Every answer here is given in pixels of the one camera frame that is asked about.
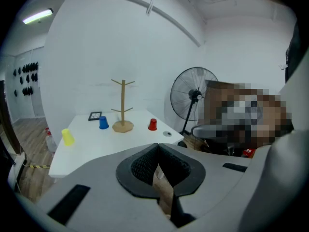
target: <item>fan stand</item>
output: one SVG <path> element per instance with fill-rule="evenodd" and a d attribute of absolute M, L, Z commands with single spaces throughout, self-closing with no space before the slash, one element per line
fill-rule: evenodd
<path fill-rule="evenodd" d="M 191 110 L 192 110 L 193 104 L 198 102 L 200 99 L 202 99 L 203 96 L 202 96 L 202 93 L 199 91 L 199 88 L 198 88 L 198 89 L 195 89 L 195 90 L 192 89 L 192 90 L 189 91 L 189 98 L 191 100 L 191 104 L 190 104 L 190 107 L 189 107 L 187 118 L 185 119 L 185 123 L 183 125 L 183 130 L 182 130 L 182 132 L 180 132 L 181 135 L 183 135 L 185 132 L 189 135 L 189 133 L 185 130 L 185 128 L 187 126 L 187 123 L 188 123 L 188 120 L 189 120 L 189 117 L 190 117 L 190 114 L 191 114 Z M 184 141 L 179 142 L 178 146 L 187 148 L 187 145 L 185 144 Z"/>

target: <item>picture frame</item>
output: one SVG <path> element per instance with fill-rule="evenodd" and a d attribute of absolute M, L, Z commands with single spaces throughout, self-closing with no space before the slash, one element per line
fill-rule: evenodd
<path fill-rule="evenodd" d="M 102 112 L 91 112 L 88 118 L 88 121 L 99 120 L 102 115 Z"/>

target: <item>blue cup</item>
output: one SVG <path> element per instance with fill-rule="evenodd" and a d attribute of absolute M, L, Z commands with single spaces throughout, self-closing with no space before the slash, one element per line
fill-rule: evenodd
<path fill-rule="evenodd" d="M 109 127 L 108 123 L 107 123 L 107 119 L 105 116 L 101 116 L 100 117 L 100 129 L 107 129 Z"/>

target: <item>yellow cup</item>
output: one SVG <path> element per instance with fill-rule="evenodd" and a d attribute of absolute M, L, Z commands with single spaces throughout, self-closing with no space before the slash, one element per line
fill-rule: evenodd
<path fill-rule="evenodd" d="M 73 138 L 69 129 L 63 129 L 61 133 L 62 133 L 62 138 L 63 138 L 63 142 L 65 146 L 70 146 L 75 142 L 75 139 Z"/>

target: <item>wooden floor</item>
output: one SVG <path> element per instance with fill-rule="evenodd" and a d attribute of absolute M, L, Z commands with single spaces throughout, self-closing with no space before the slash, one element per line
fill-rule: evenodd
<path fill-rule="evenodd" d="M 0 125 L 0 138 L 6 148 L 6 150 L 10 153 L 11 157 L 15 160 L 17 154 L 13 150 L 13 147 L 10 144 L 9 139 L 7 138 L 5 131 L 3 130 L 2 124 Z"/>
<path fill-rule="evenodd" d="M 16 136 L 27 155 L 27 164 L 50 165 L 52 154 L 48 151 L 45 137 L 45 118 L 19 119 L 13 124 Z M 21 194 L 34 203 L 53 185 L 49 169 L 24 167 L 19 180 Z"/>
<path fill-rule="evenodd" d="M 187 145 L 188 149 L 196 150 L 196 151 L 201 151 L 200 147 L 204 145 L 205 143 L 193 135 L 187 135 L 184 134 L 184 142 Z"/>

